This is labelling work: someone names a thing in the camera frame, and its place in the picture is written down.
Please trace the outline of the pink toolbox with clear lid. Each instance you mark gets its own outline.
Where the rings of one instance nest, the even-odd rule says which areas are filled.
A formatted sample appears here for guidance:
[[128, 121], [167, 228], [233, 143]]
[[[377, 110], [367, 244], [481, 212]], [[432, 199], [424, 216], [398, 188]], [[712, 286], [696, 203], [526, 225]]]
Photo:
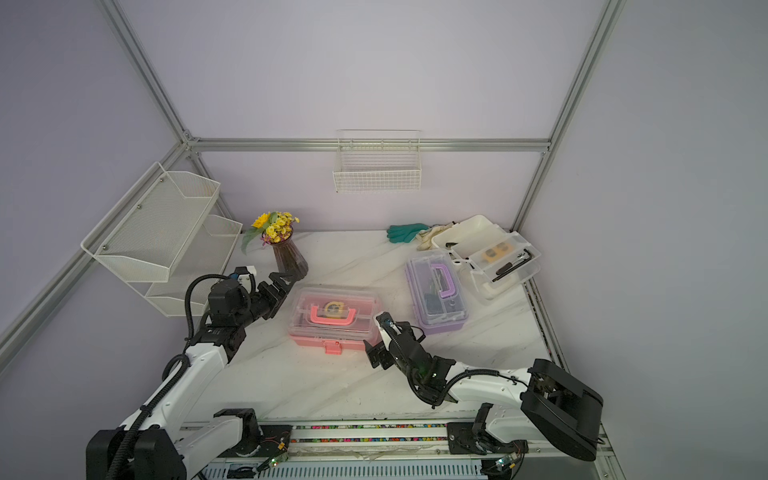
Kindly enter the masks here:
[[[324, 305], [331, 301], [345, 304], [342, 317], [323, 316]], [[366, 344], [376, 345], [381, 340], [375, 316], [382, 311], [382, 300], [373, 290], [302, 288], [293, 307], [288, 335], [297, 345], [321, 348], [328, 355], [364, 351]]]

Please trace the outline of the purple toolbox with clear lid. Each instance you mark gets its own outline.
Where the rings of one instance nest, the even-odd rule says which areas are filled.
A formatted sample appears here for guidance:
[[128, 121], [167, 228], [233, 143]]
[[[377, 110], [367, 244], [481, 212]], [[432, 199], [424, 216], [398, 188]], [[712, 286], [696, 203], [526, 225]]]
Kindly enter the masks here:
[[418, 252], [405, 265], [414, 314], [426, 335], [458, 331], [468, 320], [460, 282], [444, 251]]

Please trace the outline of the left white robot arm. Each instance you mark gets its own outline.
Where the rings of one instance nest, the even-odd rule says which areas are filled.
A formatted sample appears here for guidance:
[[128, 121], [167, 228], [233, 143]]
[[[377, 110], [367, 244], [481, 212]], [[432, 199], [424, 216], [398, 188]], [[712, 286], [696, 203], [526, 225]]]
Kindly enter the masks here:
[[241, 266], [192, 280], [184, 297], [188, 336], [158, 389], [122, 424], [86, 446], [89, 479], [193, 479], [220, 454], [248, 457], [265, 440], [253, 409], [221, 408], [203, 427], [182, 426], [212, 380], [233, 360], [253, 322], [276, 316], [299, 277], [272, 272], [259, 282]]

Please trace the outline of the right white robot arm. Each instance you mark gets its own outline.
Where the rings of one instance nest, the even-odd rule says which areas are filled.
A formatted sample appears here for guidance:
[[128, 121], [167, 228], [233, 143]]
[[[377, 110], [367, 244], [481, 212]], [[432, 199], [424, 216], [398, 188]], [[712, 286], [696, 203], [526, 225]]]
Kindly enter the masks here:
[[448, 427], [450, 443], [460, 453], [522, 456], [522, 439], [513, 425], [518, 410], [560, 452], [596, 460], [604, 400], [552, 361], [538, 358], [531, 367], [517, 370], [473, 367], [428, 353], [424, 337], [388, 312], [380, 313], [375, 323], [381, 340], [365, 344], [372, 367], [397, 367], [416, 398], [433, 409], [445, 403], [480, 404], [472, 422]]

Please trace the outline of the yellow tape measure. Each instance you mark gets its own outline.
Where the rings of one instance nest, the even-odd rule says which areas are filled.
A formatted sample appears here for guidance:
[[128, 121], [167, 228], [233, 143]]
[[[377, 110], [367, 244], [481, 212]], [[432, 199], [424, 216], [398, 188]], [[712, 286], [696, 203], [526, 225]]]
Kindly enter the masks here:
[[343, 316], [345, 304], [340, 301], [331, 301], [324, 305], [323, 316], [326, 318], [340, 318]]

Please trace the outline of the glass vase with yellow flowers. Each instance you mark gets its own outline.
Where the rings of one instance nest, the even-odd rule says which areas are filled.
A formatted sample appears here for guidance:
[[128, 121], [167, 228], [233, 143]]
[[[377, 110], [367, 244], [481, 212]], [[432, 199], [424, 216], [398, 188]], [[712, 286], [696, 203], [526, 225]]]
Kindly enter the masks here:
[[299, 281], [309, 272], [308, 262], [293, 239], [295, 225], [299, 222], [299, 218], [290, 212], [263, 213], [244, 231], [241, 251], [246, 253], [249, 245], [259, 240], [272, 248], [278, 271], [290, 274], [295, 281]]

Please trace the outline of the green work glove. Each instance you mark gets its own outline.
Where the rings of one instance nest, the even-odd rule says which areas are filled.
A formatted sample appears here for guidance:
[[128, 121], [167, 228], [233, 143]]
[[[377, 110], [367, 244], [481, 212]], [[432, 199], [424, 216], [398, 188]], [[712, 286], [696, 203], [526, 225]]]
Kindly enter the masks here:
[[391, 225], [387, 230], [387, 238], [391, 243], [410, 243], [422, 232], [428, 231], [429, 225], [412, 223], [404, 225]]

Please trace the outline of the beige work glove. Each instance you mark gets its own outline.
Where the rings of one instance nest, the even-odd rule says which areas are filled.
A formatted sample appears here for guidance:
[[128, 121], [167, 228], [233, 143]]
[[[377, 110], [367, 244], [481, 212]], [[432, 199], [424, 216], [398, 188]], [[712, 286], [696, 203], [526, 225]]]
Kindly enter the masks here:
[[417, 250], [426, 251], [432, 249], [434, 247], [433, 239], [446, 230], [451, 229], [453, 226], [454, 223], [434, 225], [429, 227], [427, 230], [419, 232], [414, 237], [414, 239], [417, 241]]

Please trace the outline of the white mesh two-tier shelf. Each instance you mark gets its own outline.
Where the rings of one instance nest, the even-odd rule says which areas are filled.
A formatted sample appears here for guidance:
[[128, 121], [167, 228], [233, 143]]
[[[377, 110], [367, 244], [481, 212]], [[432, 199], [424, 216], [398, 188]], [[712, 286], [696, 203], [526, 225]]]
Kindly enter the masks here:
[[220, 183], [152, 165], [81, 248], [166, 317], [185, 315], [189, 284], [222, 273], [242, 224], [215, 212]]

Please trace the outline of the white toolbox with clear lid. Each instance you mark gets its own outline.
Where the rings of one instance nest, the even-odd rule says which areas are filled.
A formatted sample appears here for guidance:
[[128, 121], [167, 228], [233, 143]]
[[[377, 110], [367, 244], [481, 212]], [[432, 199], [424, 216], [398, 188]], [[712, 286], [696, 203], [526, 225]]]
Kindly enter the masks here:
[[[508, 231], [483, 215], [475, 215], [433, 239], [434, 248], [448, 253], [459, 280], [478, 300], [490, 303], [540, 272], [540, 252], [516, 231]], [[514, 261], [523, 249], [533, 260], [499, 281], [496, 271]]]

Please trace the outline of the black hex key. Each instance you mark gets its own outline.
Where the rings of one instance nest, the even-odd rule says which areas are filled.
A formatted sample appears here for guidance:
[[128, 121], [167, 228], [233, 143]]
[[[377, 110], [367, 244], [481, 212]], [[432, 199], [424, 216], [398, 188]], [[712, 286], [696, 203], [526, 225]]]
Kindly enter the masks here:
[[492, 282], [501, 280], [502, 278], [508, 276], [512, 272], [522, 268], [524, 265], [528, 264], [532, 260], [533, 260], [533, 255], [531, 254], [531, 252], [527, 249], [523, 249], [522, 252], [517, 255], [514, 261], [507, 262], [496, 271], [495, 277], [492, 279]]

